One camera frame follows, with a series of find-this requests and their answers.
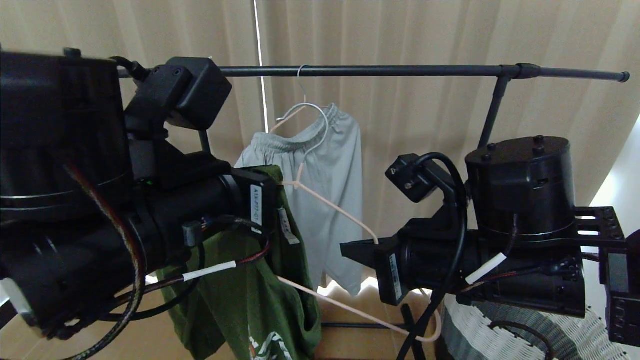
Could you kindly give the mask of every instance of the black metal rod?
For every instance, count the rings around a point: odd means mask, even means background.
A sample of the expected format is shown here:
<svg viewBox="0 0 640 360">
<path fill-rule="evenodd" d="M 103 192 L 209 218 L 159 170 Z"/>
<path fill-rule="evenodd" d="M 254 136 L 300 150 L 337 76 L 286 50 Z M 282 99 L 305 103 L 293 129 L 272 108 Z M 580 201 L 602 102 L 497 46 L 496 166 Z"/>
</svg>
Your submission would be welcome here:
<svg viewBox="0 0 640 360">
<path fill-rule="evenodd" d="M 200 135 L 200 145 L 202 146 L 202 151 L 206 151 L 211 154 L 211 146 L 209 145 L 209 135 L 207 135 L 206 131 L 198 131 Z"/>
<path fill-rule="evenodd" d="M 298 76 L 300 66 L 235 66 L 220 67 L 230 78 L 259 76 Z M 300 76 L 509 76 L 517 78 L 522 69 L 518 65 L 364 65 L 364 66 L 304 66 Z M 120 78 L 131 76 L 124 69 L 118 70 Z M 540 68 L 539 77 L 600 79 L 624 82 L 628 72 L 606 72 L 577 69 Z"/>
<path fill-rule="evenodd" d="M 404 324 L 396 324 L 400 329 L 407 330 Z M 323 322 L 322 327 L 339 327 L 347 329 L 387 329 L 378 323 L 358 323 L 358 322 Z"/>
<path fill-rule="evenodd" d="M 404 324 L 411 329 L 414 325 L 415 322 L 413 321 L 413 314 L 411 312 L 411 308 L 409 307 L 408 304 L 403 304 L 400 307 L 400 312 L 402 312 L 402 317 L 404 318 Z M 413 341 L 413 344 L 411 345 L 411 350 L 413 351 L 413 358 L 415 360 L 427 360 L 426 356 L 424 355 L 424 349 L 422 348 L 422 343 L 420 343 L 417 340 Z"/>
<path fill-rule="evenodd" d="M 511 78 L 508 76 L 501 76 L 498 81 L 495 82 L 495 88 L 493 88 L 493 99 L 491 99 L 491 105 L 489 106 L 489 112 L 486 114 L 486 120 L 484 121 L 484 127 L 482 129 L 482 135 L 480 136 L 480 142 L 478 143 L 478 149 L 485 147 L 489 143 L 491 132 L 493 131 L 493 125 L 495 119 L 498 117 L 498 110 L 500 110 L 500 103 L 507 90 L 507 84 Z"/>
</svg>

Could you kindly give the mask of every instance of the white label sticker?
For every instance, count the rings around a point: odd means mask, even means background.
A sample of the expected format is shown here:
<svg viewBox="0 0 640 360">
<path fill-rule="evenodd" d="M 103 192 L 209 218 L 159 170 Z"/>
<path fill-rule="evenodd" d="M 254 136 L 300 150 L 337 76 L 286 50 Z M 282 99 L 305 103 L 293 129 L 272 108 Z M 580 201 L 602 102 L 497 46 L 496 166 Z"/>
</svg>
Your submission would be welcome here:
<svg viewBox="0 0 640 360">
<path fill-rule="evenodd" d="M 391 263 L 391 277 L 394 281 L 394 290 L 396 291 L 396 300 L 400 300 L 402 296 L 402 288 L 400 287 L 400 275 L 398 274 L 398 265 L 396 263 L 396 255 L 389 256 L 389 262 Z"/>
<path fill-rule="evenodd" d="M 299 244 L 300 239 L 293 235 L 293 231 L 291 230 L 291 223 L 289 222 L 289 217 L 287 216 L 287 210 L 285 210 L 284 208 L 280 208 L 278 209 L 278 213 L 280 214 L 280 227 L 282 228 L 282 233 L 289 242 L 289 245 Z"/>
<path fill-rule="evenodd" d="M 251 221 L 262 225 L 262 188 L 256 185 L 251 185 Z M 262 234 L 260 230 L 254 227 L 251 230 Z"/>
</svg>

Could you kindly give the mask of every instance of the wooden floor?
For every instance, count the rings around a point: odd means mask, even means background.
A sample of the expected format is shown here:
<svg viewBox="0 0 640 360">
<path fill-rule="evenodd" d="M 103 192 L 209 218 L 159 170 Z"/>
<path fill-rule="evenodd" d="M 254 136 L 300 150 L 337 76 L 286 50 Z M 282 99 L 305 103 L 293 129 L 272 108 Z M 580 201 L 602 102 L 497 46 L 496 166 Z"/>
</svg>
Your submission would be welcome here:
<svg viewBox="0 0 640 360">
<path fill-rule="evenodd" d="M 365 311 L 390 323 L 402 323 L 400 308 L 380 302 L 375 287 L 364 288 L 357 297 L 351 298 L 344 290 L 336 288 L 330 295 L 350 306 Z M 160 293 L 150 293 L 144 297 L 142 309 L 156 307 L 162 303 Z M 427 301 L 422 295 L 409 293 L 408 303 L 417 320 L 424 311 Z M 320 301 L 323 321 L 326 322 L 366 322 L 357 315 Z M 98 322 L 81 331 L 71 340 L 47 341 L 40 339 L 22 320 L 15 317 L 0 330 L 0 357 L 3 359 L 61 359 L 77 354 L 99 340 L 113 323 Z M 433 333 L 433 322 L 427 334 Z M 404 337 L 390 330 L 376 329 L 323 329 L 323 340 L 316 350 L 316 359 L 395 359 Z M 434 359 L 433 347 L 424 346 L 427 359 Z M 133 322 L 117 339 L 92 359 L 191 359 L 173 331 L 169 316 L 161 314 L 153 318 Z M 209 360 L 234 359 L 228 346 L 222 347 Z"/>
</svg>

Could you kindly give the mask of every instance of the green garment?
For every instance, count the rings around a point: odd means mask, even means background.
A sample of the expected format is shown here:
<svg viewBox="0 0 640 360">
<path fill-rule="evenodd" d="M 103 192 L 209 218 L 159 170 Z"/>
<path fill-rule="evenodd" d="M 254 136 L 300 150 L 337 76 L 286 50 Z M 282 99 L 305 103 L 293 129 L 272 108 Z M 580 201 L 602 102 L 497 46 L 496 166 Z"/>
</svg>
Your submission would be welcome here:
<svg viewBox="0 0 640 360">
<path fill-rule="evenodd" d="M 277 166 L 255 170 L 282 182 Z M 300 242 L 287 241 L 278 229 L 268 256 L 200 278 L 196 290 L 170 310 L 175 332 L 195 360 L 211 356 L 225 340 L 238 359 L 313 359 L 321 337 L 317 300 L 276 278 L 279 275 L 311 288 L 302 237 L 284 189 L 278 187 L 277 191 L 277 208 L 286 209 L 291 230 Z M 279 217 L 277 209 L 273 216 Z M 217 234 L 204 246 L 206 266 L 242 259 L 261 250 L 258 240 L 239 231 Z M 187 266 L 158 271 L 159 278 L 197 270 L 197 252 L 193 250 Z M 163 289 L 164 299 L 173 299 L 187 286 L 188 282 L 183 282 Z"/>
</svg>

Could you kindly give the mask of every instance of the beige curtain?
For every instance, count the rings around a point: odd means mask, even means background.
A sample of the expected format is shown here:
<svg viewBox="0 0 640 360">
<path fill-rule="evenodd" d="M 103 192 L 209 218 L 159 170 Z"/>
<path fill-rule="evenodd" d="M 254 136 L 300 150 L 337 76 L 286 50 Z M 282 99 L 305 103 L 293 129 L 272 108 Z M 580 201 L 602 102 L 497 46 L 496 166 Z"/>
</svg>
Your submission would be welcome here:
<svg viewBox="0 0 640 360">
<path fill-rule="evenodd" d="M 80 48 L 85 56 L 120 55 L 146 67 L 174 56 L 212 56 L 219 66 L 258 65 L 255 13 L 251 1 L 1 1 L 4 50 L 61 54 Z M 214 154 L 235 162 L 264 129 L 259 80 L 230 79 L 233 92 L 212 128 Z M 128 102 L 135 86 L 123 80 Z M 180 150 L 200 150 L 195 131 L 167 125 Z"/>
<path fill-rule="evenodd" d="M 631 73 L 624 84 L 510 82 L 492 140 L 537 134 L 572 142 L 577 204 L 587 206 L 640 112 L 640 2 L 267 1 L 257 3 L 265 65 L 498 65 Z M 396 156 L 440 151 L 463 177 L 495 78 L 303 78 L 308 100 L 335 102 L 360 124 L 365 222 L 389 236 L 441 197 L 414 205 L 385 178 Z M 268 115 L 302 101 L 295 79 L 266 80 Z M 291 136 L 316 115 L 291 120 Z"/>
</svg>

